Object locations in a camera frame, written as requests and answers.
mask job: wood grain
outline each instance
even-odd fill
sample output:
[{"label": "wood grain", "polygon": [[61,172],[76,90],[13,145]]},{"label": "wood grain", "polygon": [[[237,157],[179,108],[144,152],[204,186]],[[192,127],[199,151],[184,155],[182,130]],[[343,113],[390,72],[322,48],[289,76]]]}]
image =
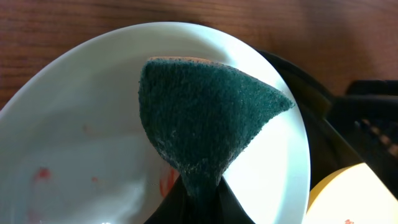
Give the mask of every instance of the wood grain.
[{"label": "wood grain", "polygon": [[222,30],[280,55],[333,93],[355,79],[396,79],[395,0],[2,0],[0,108],[41,68],[97,35],[143,22]]}]

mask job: wooden table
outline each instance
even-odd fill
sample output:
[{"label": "wooden table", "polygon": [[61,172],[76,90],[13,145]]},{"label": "wooden table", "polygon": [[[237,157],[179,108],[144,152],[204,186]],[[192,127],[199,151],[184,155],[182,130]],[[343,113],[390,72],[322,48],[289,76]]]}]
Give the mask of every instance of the wooden table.
[{"label": "wooden table", "polygon": [[396,0],[2,0],[0,108],[74,46],[143,22],[227,32],[297,64],[333,93],[355,79],[395,79]]}]

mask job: green scrub pad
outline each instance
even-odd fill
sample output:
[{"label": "green scrub pad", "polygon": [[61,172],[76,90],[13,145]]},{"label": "green scrub pad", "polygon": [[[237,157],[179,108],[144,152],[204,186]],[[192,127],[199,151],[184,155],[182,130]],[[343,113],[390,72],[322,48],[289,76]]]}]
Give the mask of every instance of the green scrub pad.
[{"label": "green scrub pad", "polygon": [[180,172],[199,210],[211,203],[223,172],[262,127],[293,107],[279,90],[238,69],[179,57],[148,60],[139,104],[149,141]]}]

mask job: scouring pad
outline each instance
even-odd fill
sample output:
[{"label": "scouring pad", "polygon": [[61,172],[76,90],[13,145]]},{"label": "scouring pad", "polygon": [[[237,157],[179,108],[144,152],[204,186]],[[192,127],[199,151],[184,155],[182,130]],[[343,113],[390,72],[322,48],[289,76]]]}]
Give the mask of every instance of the scouring pad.
[{"label": "scouring pad", "polygon": [[180,172],[199,212],[208,208],[223,172],[262,127],[293,107],[279,90],[238,69],[180,57],[147,61],[139,104],[149,141]]}]

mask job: white plate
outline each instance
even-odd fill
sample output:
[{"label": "white plate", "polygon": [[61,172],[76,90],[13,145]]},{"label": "white plate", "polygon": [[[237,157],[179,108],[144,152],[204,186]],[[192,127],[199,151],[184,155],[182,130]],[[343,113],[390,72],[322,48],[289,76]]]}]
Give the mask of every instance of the white plate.
[{"label": "white plate", "polygon": [[[177,22],[101,35],[65,53],[0,112],[0,223],[142,223],[162,200],[164,161],[139,119],[152,56],[236,67],[294,100],[274,68],[228,34]],[[272,119],[224,174],[256,223],[301,223],[310,159],[297,107]]]}]

